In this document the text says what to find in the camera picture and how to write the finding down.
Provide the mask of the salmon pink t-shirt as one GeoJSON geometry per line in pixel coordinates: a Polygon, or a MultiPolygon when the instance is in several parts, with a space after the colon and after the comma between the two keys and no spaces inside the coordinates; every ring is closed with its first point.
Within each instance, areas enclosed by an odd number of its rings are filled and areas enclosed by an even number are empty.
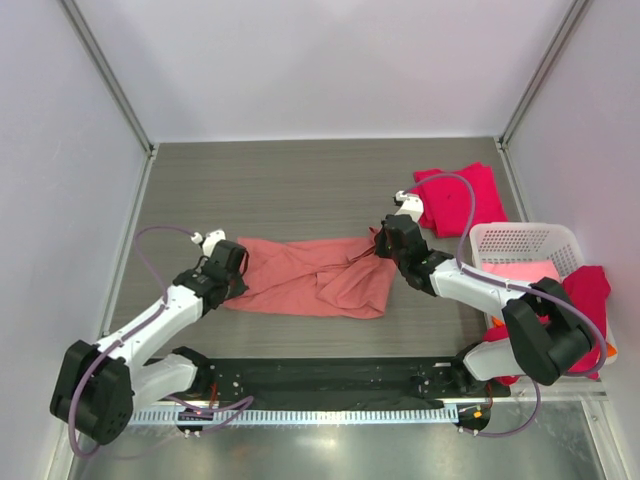
{"type": "Polygon", "coordinates": [[[367,237],[278,243],[240,237],[249,253],[248,290],[230,310],[369,320],[387,308],[396,265],[367,237]]]}

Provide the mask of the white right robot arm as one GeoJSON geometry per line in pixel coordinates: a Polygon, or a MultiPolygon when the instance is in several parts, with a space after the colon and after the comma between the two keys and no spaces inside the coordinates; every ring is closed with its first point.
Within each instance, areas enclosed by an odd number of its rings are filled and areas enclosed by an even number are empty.
{"type": "Polygon", "coordinates": [[[532,284],[510,280],[431,249],[407,214],[382,220],[375,253],[393,260],[413,289],[503,321],[505,338],[473,344],[455,358],[450,379],[462,395],[473,395],[499,377],[526,376],[550,386],[563,376],[596,374],[606,362],[605,336],[551,278],[532,284]],[[596,363],[581,372],[575,370],[593,351],[599,353],[596,363]]]}

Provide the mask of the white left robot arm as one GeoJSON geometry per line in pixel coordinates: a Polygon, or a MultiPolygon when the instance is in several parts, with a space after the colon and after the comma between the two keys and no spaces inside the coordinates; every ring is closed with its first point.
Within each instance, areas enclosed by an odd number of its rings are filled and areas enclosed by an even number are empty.
{"type": "Polygon", "coordinates": [[[216,231],[202,251],[196,266],[178,274],[143,313],[113,334],[94,343],[78,340],[65,352],[50,412],[66,423],[76,454],[80,434],[104,446],[154,402],[173,394],[200,399],[211,391],[213,367],[205,355],[178,347],[162,360],[151,359],[186,327],[248,289],[244,246],[216,231]]]}

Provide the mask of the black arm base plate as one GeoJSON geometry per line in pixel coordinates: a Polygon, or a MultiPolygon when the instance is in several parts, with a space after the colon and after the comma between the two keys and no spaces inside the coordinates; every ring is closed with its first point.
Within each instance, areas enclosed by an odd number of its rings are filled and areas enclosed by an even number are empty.
{"type": "Polygon", "coordinates": [[[217,359],[178,397],[227,406],[252,396],[266,411],[347,412],[437,409],[446,399],[506,398],[496,380],[478,381],[445,357],[217,359]]]}

